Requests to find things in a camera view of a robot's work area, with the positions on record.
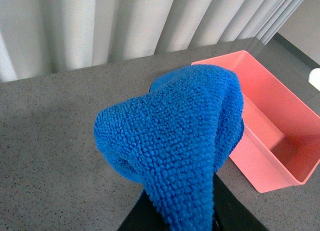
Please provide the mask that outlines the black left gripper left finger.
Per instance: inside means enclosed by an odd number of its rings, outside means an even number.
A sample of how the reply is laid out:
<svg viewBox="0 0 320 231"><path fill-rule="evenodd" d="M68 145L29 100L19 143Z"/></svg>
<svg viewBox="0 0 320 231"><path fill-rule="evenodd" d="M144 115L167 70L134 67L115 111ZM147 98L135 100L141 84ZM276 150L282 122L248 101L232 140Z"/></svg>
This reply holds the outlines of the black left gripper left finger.
<svg viewBox="0 0 320 231"><path fill-rule="evenodd" d="M162 215L157 211L145 190L121 223L118 231L168 231Z"/></svg>

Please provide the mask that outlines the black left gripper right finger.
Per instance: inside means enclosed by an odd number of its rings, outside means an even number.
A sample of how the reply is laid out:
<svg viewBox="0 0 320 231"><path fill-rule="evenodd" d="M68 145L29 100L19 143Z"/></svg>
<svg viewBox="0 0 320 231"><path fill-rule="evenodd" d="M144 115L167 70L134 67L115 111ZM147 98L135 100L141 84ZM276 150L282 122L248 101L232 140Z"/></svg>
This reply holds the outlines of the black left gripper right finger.
<svg viewBox="0 0 320 231"><path fill-rule="evenodd" d="M213 231L266 231L267 228L233 195L217 174L213 176Z"/></svg>

